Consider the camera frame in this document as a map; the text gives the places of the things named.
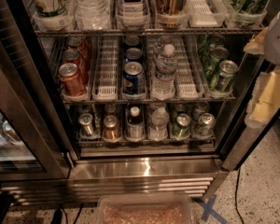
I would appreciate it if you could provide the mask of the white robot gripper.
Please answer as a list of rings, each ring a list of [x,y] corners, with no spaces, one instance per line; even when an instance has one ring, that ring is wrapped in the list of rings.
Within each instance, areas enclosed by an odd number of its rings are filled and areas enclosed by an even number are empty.
[[[244,52],[263,55],[267,61],[280,65],[280,11],[258,35],[245,46]],[[280,108],[280,66],[272,72],[261,72],[248,102],[245,125],[252,129],[264,127]]]

